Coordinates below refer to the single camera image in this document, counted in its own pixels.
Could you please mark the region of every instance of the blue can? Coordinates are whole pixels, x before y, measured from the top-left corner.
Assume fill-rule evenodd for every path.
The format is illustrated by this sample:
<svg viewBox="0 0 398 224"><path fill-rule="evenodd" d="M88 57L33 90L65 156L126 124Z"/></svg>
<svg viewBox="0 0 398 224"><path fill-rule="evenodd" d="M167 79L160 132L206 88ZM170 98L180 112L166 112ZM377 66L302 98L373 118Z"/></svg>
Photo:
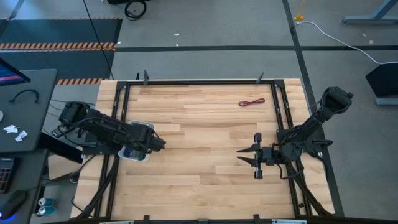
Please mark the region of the blue can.
<svg viewBox="0 0 398 224"><path fill-rule="evenodd" d="M46 215L54 215L57 212L57 209L52 206L41 206L39 208L39 212L37 213L39 216L46 216Z"/></svg>
<svg viewBox="0 0 398 224"><path fill-rule="evenodd" d="M51 198L40 198L37 204L39 206L54 206L55 200Z"/></svg>

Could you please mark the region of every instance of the computer mouse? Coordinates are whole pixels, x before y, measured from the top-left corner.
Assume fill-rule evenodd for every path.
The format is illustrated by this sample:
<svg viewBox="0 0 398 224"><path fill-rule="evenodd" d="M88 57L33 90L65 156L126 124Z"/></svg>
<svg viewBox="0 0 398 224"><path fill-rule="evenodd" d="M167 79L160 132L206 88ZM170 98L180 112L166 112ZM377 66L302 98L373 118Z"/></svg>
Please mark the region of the computer mouse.
<svg viewBox="0 0 398 224"><path fill-rule="evenodd" d="M18 211L27 198L26 190L17 190L10 195L8 201L0 208L0 219L6 220Z"/></svg>

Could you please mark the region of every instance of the monitor screen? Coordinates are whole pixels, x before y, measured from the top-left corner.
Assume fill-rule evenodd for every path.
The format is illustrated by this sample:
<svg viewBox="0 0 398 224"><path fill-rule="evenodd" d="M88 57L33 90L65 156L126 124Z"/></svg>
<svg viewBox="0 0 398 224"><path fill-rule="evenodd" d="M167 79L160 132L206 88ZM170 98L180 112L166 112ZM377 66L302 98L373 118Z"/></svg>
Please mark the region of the monitor screen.
<svg viewBox="0 0 398 224"><path fill-rule="evenodd" d="M30 79L0 58L0 86L25 82Z"/></svg>

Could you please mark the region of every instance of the wooden tabletop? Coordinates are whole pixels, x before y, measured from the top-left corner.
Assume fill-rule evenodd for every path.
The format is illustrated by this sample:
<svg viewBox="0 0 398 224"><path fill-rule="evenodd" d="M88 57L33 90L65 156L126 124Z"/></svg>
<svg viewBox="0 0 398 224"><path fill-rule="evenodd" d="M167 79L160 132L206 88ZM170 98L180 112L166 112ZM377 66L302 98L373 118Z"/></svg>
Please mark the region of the wooden tabletop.
<svg viewBox="0 0 398 224"><path fill-rule="evenodd" d="M99 87L96 109L104 114L111 115L116 83L102 81ZM301 81L285 79L285 85L294 125L302 124L309 113ZM122 90L118 119L123 96ZM238 106L241 100L258 98L266 102ZM253 144L256 132L262 133L262 146L276 142L278 127L269 85L132 86L126 116L130 119L154 123L167 143L148 162L120 160L112 220L142 220L144 215L152 220L250 219L253 214L294 217L289 184L279 179L278 167L263 166L264 178L257 180L254 168L236 158L253 157L236 151ZM306 154L302 162L308 188L333 213L322 163ZM81 171L75 195L81 208L98 188L102 163L103 156L96 156ZM77 214L74 208L72 217Z"/></svg>

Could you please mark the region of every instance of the white cable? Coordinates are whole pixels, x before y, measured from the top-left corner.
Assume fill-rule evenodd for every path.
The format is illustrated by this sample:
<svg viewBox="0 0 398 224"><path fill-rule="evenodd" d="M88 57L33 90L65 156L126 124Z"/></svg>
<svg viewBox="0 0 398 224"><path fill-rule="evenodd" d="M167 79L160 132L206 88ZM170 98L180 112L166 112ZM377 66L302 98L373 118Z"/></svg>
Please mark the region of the white cable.
<svg viewBox="0 0 398 224"><path fill-rule="evenodd" d="M341 41L341 40L339 40L339 39L337 39L337 38L335 38L335 37L332 37L331 35L326 34L326 33L325 33L324 31L322 31L321 28L319 28L318 25L316 25L314 22L310 22L310 21L296 22L297 25L304 24L304 23L312 24L312 25L314 25L316 28L318 28L318 30L319 30L323 35L325 35L325 36L327 36L327 37L329 37L329 38L331 38L331 39L333 39L333 40L335 40L335 41L337 41L337 42L339 42L339 43L341 43L341 44L344 44L345 46L347 46L347 47L349 47L349 48L352 48L352 49L355 49L355 50L358 50L358 51L362 52L363 54L365 54L366 56L368 56L374 63L376 63L376 64L378 64L378 65L387 65L387 64L391 64L391 63L398 63L398 62L378 62L378 61L374 60L370 55L368 55L365 51L363 51L363 50L361 50L361 49L359 49L359 48L357 48L357 47L350 46L350 45L344 43L343 41Z"/></svg>

